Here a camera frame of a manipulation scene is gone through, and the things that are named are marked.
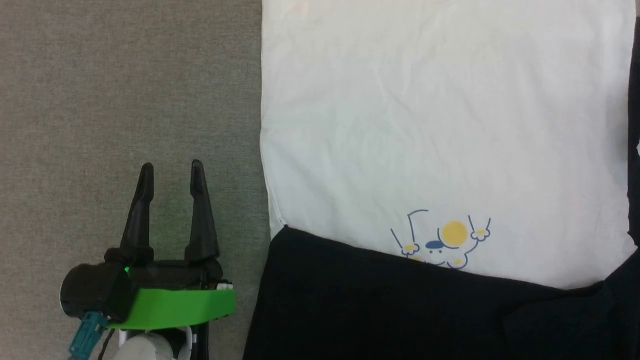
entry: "white cloth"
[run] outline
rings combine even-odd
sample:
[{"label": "white cloth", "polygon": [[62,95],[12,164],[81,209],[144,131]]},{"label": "white cloth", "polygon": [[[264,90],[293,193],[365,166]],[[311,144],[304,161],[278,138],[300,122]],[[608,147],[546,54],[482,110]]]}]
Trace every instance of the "white cloth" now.
[{"label": "white cloth", "polygon": [[635,251],[633,0],[263,5],[273,234],[559,288]]}]

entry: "black cloth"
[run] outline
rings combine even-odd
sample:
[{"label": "black cloth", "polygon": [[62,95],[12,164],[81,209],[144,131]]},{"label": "black cloth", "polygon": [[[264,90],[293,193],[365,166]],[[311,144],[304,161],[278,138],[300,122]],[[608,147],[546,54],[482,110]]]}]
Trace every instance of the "black cloth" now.
[{"label": "black cloth", "polygon": [[[628,129],[629,220],[636,244],[639,86],[636,43]],[[639,324],[638,252],[605,281],[559,290],[285,227],[269,248],[244,358],[638,359]]]}]

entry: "gray fabric surface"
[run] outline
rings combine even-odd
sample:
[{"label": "gray fabric surface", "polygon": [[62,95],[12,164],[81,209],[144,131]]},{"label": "gray fabric surface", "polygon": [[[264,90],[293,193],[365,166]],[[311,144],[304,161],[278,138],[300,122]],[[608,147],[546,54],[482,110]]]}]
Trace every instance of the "gray fabric surface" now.
[{"label": "gray fabric surface", "polygon": [[269,243],[260,12],[260,0],[0,1],[1,358],[67,358],[79,322],[60,309],[61,281],[118,244],[146,161],[152,245],[182,256],[193,158],[238,294],[211,325],[212,358],[241,357]]}]

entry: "green bracket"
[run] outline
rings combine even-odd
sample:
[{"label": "green bracket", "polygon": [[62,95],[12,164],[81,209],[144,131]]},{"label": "green bracket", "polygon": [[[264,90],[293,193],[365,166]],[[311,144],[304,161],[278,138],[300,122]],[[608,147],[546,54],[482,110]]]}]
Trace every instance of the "green bracket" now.
[{"label": "green bracket", "polygon": [[140,289],[127,321],[111,329],[153,330],[198,325],[236,311],[236,291]]}]

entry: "black cable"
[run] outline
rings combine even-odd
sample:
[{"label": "black cable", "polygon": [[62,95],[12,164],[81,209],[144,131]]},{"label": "black cable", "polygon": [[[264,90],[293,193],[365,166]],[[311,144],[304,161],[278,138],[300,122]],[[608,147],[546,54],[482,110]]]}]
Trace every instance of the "black cable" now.
[{"label": "black cable", "polygon": [[100,350],[100,354],[98,355],[98,360],[102,360],[102,357],[104,356],[104,352],[107,350],[107,345],[109,345],[109,340],[111,340],[111,337],[113,336],[114,332],[116,332],[116,329],[112,329],[111,331],[109,331],[109,335],[107,335],[107,338],[102,343],[102,350]]}]

